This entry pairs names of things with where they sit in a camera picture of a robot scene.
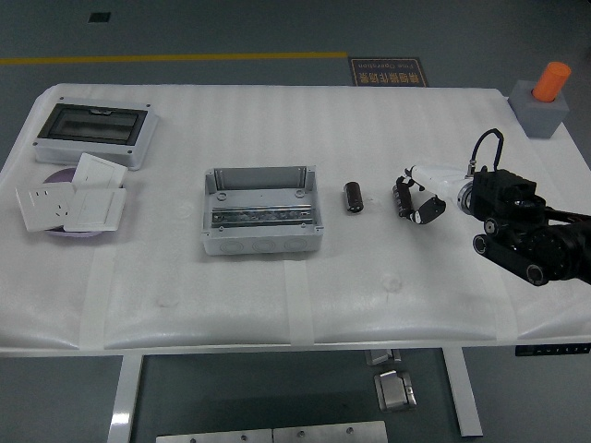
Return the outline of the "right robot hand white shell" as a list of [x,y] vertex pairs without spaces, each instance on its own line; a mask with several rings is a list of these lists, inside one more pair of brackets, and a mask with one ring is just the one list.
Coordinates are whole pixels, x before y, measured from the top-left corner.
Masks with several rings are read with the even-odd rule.
[[[428,191],[432,197],[418,209],[414,208],[411,187],[417,185],[420,191]],[[472,187],[472,180],[462,170],[438,165],[417,164],[404,171],[392,188],[398,216],[415,224],[428,224],[437,219],[447,206],[467,211],[466,199]]]

